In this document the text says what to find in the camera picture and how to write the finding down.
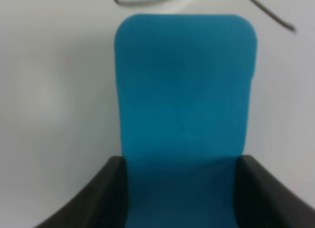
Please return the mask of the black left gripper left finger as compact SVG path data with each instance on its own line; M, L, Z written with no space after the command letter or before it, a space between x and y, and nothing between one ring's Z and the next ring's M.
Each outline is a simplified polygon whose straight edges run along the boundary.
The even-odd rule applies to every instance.
M38 228L124 228L128 212L126 160L111 157L96 176Z

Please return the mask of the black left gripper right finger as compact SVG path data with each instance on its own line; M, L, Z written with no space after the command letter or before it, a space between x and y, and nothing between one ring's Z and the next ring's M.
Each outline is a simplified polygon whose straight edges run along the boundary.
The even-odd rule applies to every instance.
M315 226L315 210L249 155L236 162L235 217L241 228Z

